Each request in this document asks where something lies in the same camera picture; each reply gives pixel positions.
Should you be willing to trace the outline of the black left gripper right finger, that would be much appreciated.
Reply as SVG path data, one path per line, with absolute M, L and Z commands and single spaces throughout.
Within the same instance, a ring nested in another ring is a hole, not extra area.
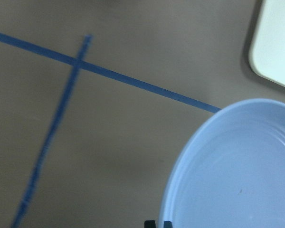
M 172 228 L 172 222 L 171 221 L 164 221 L 163 228 Z

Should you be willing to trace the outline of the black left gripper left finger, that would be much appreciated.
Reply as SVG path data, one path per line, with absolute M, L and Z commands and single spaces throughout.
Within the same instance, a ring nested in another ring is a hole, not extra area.
M 144 221 L 144 228 L 156 228 L 155 220 L 146 220 L 146 221 Z

